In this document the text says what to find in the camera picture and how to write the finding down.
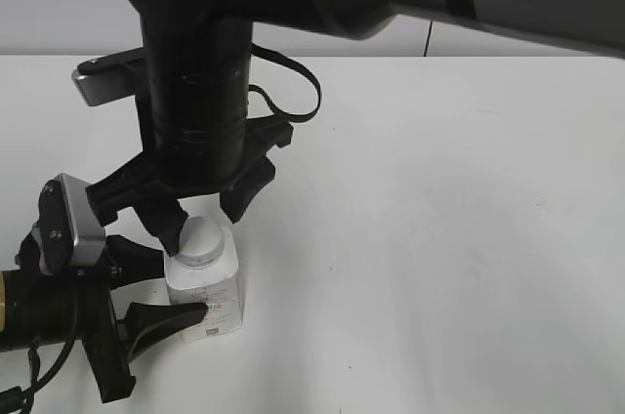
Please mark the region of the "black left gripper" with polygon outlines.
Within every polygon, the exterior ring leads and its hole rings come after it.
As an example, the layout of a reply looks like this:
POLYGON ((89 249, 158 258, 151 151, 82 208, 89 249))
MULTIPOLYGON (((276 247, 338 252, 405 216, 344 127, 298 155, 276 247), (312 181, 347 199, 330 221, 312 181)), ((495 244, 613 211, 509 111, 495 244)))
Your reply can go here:
POLYGON ((97 264, 80 269, 77 277, 78 335, 103 403, 131 395, 136 377, 131 374, 129 362, 170 336, 199 324, 207 313, 204 303, 131 303, 117 328, 110 291, 164 277, 161 251, 121 235, 108 236, 97 264))

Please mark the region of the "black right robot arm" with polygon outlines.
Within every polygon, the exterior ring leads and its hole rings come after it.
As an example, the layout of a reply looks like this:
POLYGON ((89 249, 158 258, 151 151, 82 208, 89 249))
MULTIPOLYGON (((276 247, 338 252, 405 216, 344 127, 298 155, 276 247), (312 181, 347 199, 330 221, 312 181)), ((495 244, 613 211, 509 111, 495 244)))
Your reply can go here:
POLYGON ((128 0, 141 22, 144 66, 109 62, 133 78, 143 151, 87 197, 102 225, 134 209, 170 253, 187 214, 180 200, 216 194, 239 221, 275 169, 271 148, 291 141, 296 114, 248 117, 252 58, 283 62, 255 45, 257 22, 367 39, 406 15, 589 53, 624 53, 624 0, 128 0))

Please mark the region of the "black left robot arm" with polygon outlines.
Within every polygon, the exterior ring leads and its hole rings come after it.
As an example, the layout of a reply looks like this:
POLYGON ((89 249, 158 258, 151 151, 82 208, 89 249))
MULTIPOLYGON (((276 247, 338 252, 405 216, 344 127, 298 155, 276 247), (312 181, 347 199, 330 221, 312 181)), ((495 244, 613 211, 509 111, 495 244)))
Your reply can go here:
POLYGON ((127 398, 136 386, 130 364, 152 346, 198 324, 204 303, 155 306, 131 303, 117 317, 114 289, 161 278, 161 252, 121 235, 106 238, 94 267, 46 275, 40 245, 29 234, 16 256, 17 269, 1 273, 1 350, 26 349, 29 385, 1 393, 4 413, 27 413, 36 394, 60 372, 80 342, 102 402, 127 398))

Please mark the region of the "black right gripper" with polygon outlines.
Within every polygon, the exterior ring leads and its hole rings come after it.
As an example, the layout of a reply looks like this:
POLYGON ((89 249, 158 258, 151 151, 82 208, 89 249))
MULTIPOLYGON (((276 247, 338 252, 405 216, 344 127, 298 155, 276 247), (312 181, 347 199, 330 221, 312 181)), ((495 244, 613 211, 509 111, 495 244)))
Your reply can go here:
POLYGON ((238 223, 275 178, 268 152, 290 145, 292 135, 292 125, 272 115, 244 120, 206 139, 177 139, 139 153, 89 186, 90 205, 103 225, 134 206, 146 231, 175 256, 188 219, 177 199, 218 194, 224 214, 232 224, 238 223))

